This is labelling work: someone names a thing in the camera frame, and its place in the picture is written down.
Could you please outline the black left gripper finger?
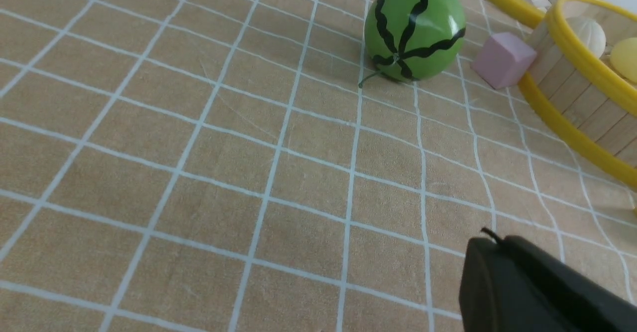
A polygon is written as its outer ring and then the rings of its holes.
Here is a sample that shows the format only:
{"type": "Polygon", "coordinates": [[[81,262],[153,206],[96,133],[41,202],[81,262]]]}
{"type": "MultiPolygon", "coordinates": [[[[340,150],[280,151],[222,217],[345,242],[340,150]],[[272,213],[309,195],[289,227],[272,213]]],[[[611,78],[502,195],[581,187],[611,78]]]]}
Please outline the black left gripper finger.
{"type": "Polygon", "coordinates": [[[466,246],[459,289],[466,332],[634,332],[626,302],[522,236],[485,237],[466,246]]]}

